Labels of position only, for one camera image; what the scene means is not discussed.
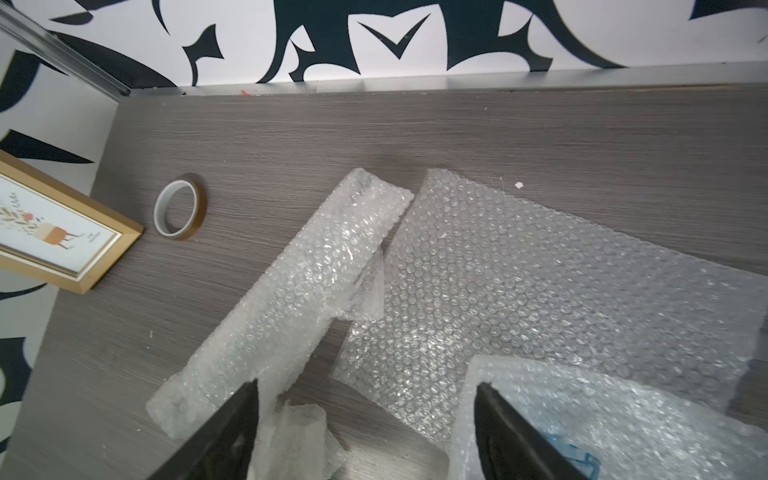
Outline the bubble wrap sheet around vase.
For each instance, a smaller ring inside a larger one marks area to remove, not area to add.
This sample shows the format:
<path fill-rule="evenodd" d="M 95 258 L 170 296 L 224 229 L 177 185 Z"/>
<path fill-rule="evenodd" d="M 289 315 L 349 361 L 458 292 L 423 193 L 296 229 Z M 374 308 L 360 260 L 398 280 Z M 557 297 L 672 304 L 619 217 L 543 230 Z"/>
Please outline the bubble wrap sheet around vase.
<path fill-rule="evenodd" d="M 430 170 L 384 258 L 381 319 L 333 370 L 446 446 L 470 360 L 626 378 L 724 411 L 758 345 L 764 276 Z"/>

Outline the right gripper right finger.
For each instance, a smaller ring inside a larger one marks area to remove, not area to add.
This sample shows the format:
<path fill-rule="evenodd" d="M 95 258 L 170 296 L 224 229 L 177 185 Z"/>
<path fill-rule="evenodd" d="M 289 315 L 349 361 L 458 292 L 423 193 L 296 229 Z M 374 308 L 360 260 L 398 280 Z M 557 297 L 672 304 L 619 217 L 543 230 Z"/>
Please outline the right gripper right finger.
<path fill-rule="evenodd" d="M 487 479 L 582 479 L 551 443 L 489 383 L 477 386 L 475 438 Z"/>

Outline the white vase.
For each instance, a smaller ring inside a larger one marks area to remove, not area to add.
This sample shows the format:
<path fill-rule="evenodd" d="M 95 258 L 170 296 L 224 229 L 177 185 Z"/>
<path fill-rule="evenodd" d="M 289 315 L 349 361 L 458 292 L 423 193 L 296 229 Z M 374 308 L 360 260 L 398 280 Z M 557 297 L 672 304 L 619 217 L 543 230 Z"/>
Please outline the white vase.
<path fill-rule="evenodd" d="M 259 427 L 247 477 L 330 479 L 346 457 L 322 407 L 285 403 Z"/>

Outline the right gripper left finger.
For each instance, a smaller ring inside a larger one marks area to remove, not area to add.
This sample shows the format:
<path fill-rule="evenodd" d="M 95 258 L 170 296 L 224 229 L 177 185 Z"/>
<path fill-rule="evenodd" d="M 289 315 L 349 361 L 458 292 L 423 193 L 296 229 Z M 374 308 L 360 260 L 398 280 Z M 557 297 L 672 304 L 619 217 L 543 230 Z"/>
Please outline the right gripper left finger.
<path fill-rule="evenodd" d="M 259 388 L 243 384 L 150 480 L 245 479 L 259 424 Z"/>

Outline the iridescent bubble wrap bundle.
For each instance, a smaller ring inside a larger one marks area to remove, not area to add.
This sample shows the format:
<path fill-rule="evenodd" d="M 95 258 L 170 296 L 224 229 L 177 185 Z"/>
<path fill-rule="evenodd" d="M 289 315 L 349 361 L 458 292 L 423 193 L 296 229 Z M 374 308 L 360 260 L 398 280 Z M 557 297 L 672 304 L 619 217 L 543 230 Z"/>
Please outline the iridescent bubble wrap bundle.
<path fill-rule="evenodd" d="M 764 479 L 766 431 L 669 392 L 585 369 L 476 355 L 449 449 L 451 479 L 482 476 L 474 398 L 488 382 L 595 479 Z"/>

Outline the brown tape roll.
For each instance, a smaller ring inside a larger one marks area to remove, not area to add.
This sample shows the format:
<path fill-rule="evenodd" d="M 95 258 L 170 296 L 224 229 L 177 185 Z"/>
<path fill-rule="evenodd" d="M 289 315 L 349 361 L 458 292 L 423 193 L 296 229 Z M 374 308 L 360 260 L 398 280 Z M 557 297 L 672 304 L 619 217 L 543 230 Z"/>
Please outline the brown tape roll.
<path fill-rule="evenodd" d="M 202 180 L 182 175 L 167 183 L 154 202 L 155 231 L 166 240 L 184 241 L 195 235 L 207 214 L 208 195 Z"/>

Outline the purple blue glass vase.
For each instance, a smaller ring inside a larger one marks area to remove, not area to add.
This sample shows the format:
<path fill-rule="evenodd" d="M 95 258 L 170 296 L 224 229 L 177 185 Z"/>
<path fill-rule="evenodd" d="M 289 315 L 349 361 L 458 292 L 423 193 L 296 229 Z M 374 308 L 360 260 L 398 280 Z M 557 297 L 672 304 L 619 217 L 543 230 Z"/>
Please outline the purple blue glass vase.
<path fill-rule="evenodd" d="M 557 436 L 545 434 L 544 438 L 587 479 L 599 478 L 601 462 L 597 457 Z"/>

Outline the wooden framed picture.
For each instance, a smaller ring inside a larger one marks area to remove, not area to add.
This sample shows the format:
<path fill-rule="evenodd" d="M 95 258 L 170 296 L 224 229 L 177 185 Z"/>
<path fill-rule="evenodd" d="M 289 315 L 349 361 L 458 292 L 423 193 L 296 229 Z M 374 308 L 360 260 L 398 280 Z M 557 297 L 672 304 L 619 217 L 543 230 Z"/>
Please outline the wooden framed picture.
<path fill-rule="evenodd" d="M 90 291 L 144 227 L 1 153 L 1 267 L 61 289 Z"/>

